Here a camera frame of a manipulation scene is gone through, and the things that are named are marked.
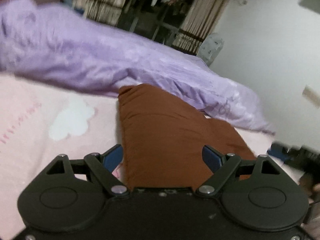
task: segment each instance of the wall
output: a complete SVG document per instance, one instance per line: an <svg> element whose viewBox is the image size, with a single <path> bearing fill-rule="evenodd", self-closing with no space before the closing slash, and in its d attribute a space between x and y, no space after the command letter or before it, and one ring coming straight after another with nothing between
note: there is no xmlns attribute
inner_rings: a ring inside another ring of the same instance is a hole
<svg viewBox="0 0 320 240"><path fill-rule="evenodd" d="M320 93L320 15L300 0L233 0L216 32L225 46L211 65L256 91L276 139L320 150L320 109L302 97Z"/></svg>

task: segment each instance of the metal bolt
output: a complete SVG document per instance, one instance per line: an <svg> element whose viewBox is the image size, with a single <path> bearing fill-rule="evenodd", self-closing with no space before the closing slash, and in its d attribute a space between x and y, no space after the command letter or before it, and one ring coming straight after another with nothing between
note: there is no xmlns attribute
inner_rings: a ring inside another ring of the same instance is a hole
<svg viewBox="0 0 320 240"><path fill-rule="evenodd" d="M36 240L35 236L33 236L33 235L27 235L25 239L26 240Z"/></svg>
<svg viewBox="0 0 320 240"><path fill-rule="evenodd" d="M116 185L111 188L111 191L115 194L123 194L127 191L127 187L123 185Z"/></svg>
<svg viewBox="0 0 320 240"><path fill-rule="evenodd" d="M214 187L209 185L203 185L199 188L199 192L202 194L211 194L214 192Z"/></svg>

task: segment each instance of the wall socket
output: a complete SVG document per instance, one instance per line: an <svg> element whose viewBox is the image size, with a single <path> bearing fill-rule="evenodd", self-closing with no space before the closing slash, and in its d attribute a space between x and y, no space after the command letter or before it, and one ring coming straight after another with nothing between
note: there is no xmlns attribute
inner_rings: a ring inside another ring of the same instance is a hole
<svg viewBox="0 0 320 240"><path fill-rule="evenodd" d="M320 108L320 95L318 95L310 87L306 86L302 95L308 99L315 107Z"/></svg>

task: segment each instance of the purple comforter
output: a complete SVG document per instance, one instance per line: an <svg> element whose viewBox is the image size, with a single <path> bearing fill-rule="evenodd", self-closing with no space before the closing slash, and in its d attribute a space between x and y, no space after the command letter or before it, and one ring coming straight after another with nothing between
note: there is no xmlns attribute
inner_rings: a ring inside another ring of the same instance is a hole
<svg viewBox="0 0 320 240"><path fill-rule="evenodd" d="M61 4L11 0L0 7L0 18L2 71L106 96L149 83L233 126L274 131L252 90L218 76L197 57L84 20Z"/></svg>

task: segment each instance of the brown cushion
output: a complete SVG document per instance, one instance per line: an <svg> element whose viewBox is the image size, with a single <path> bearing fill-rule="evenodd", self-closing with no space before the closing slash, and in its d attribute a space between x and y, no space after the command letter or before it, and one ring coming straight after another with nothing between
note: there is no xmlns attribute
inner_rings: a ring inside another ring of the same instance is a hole
<svg viewBox="0 0 320 240"><path fill-rule="evenodd" d="M134 187L199 187L212 172L202 161L211 145L223 154L254 159L225 121L207 119L194 107L148 84L122 87L119 112L126 184Z"/></svg>

